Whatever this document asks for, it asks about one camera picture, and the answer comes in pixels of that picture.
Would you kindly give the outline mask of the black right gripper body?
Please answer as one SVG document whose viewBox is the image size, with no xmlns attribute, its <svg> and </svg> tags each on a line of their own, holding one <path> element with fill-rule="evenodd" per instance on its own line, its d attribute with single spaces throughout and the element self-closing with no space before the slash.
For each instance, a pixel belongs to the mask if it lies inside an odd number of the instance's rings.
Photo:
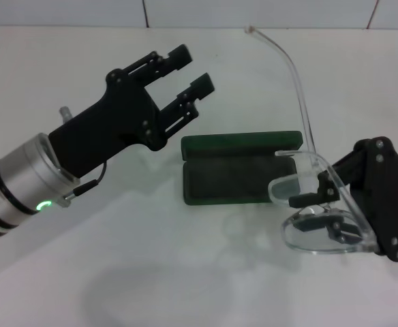
<svg viewBox="0 0 398 327">
<path fill-rule="evenodd" d="M 351 195 L 374 231 L 377 254 L 398 262 L 398 153 L 387 137 L 360 140 L 363 154 Z"/>
</svg>

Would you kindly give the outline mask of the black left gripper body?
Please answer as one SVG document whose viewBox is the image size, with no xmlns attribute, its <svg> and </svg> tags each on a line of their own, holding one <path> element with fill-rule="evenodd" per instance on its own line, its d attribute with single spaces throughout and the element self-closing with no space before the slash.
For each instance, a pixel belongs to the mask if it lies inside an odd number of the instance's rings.
<svg viewBox="0 0 398 327">
<path fill-rule="evenodd" d="M 80 178 L 131 145 L 164 148 L 161 115 L 145 90 L 158 78 L 145 69 L 107 75 L 102 98 L 48 135 L 60 166 Z"/>
</svg>

